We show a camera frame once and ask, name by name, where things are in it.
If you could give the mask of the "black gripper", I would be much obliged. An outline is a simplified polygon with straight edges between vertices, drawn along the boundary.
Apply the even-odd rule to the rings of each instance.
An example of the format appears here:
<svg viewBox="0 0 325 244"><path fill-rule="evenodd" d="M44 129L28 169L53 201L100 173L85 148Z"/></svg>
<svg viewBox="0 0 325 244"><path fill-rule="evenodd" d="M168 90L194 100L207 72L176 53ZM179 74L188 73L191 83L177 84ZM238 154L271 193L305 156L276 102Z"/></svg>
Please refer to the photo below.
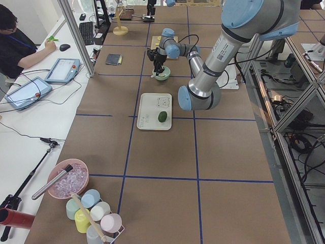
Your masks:
<svg viewBox="0 0 325 244"><path fill-rule="evenodd" d="M155 49L147 48L147 56L154 64L152 75L161 74L163 72L163 64L167 60L167 55L161 54L160 48L156 47Z"/></svg>

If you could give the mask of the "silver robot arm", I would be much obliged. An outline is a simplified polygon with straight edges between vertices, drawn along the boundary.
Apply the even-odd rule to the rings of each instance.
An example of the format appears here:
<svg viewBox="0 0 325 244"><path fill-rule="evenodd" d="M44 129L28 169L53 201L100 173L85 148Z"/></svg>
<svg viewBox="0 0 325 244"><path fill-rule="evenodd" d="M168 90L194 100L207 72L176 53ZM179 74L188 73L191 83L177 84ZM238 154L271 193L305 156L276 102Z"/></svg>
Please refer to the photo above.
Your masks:
<svg viewBox="0 0 325 244"><path fill-rule="evenodd" d="M147 51L154 63L153 75L165 71L163 64L168 57L186 57L194 78L179 88L179 106L185 111L213 109L221 98L217 79L240 47L250 42L255 34L262 41L295 34L300 5L300 1L226 1L221 14L221 34L205 61L197 45L175 42L175 32L164 28L159 46Z"/></svg>
<svg viewBox="0 0 325 244"><path fill-rule="evenodd" d="M168 7L173 7L173 6L175 6L177 1L176 0L165 0L165 2Z"/></svg>

